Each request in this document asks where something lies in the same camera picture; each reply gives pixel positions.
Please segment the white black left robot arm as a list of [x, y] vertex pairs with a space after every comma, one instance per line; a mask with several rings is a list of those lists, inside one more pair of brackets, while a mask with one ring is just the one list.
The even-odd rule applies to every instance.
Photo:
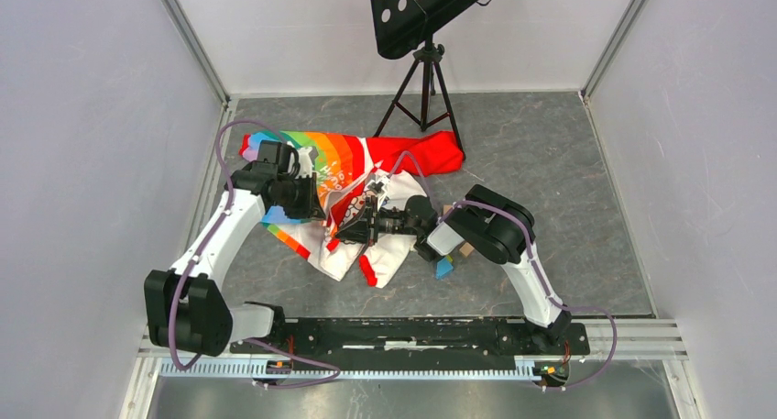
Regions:
[[321, 221], [313, 147], [265, 140], [256, 157], [229, 174], [216, 211], [185, 253], [144, 281], [148, 337], [157, 347], [217, 357], [229, 345], [253, 338], [266, 352], [281, 350], [288, 328], [282, 310], [268, 303], [230, 306], [221, 288], [235, 255], [267, 211]]

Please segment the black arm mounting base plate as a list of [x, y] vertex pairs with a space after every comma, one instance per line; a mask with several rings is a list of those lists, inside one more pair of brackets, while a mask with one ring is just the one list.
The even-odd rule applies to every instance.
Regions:
[[356, 370], [508, 370], [514, 358], [590, 352], [585, 326], [547, 333], [520, 318], [287, 318], [265, 342], [308, 360]]

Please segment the rainbow cartoon zip jacket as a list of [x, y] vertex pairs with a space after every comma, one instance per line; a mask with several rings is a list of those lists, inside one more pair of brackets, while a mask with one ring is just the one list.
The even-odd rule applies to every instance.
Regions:
[[403, 209], [412, 196], [423, 195], [421, 179], [458, 171], [464, 154], [451, 131], [424, 138], [361, 138], [312, 132], [257, 132], [243, 139], [240, 156], [257, 157], [266, 140], [282, 140], [299, 150], [308, 150], [317, 176], [317, 194], [325, 212], [323, 221], [289, 219], [278, 206], [271, 207], [261, 224], [315, 269], [340, 281], [353, 266], [362, 271], [367, 284], [383, 288], [410, 254], [413, 236], [383, 235], [365, 247], [339, 241], [335, 232], [353, 217], [365, 201], [365, 184], [375, 176], [388, 175], [387, 208]]

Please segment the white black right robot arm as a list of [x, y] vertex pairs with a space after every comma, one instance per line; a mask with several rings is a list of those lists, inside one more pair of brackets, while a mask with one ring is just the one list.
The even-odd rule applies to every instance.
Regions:
[[439, 262], [459, 246], [470, 245], [506, 272], [530, 325], [531, 345], [541, 353], [552, 353], [565, 342], [572, 315], [536, 258], [534, 223], [528, 209], [477, 184], [443, 215], [424, 195], [413, 195], [402, 209], [382, 207], [377, 197], [369, 197], [335, 237], [372, 246], [386, 234], [414, 236], [414, 249], [429, 262]]

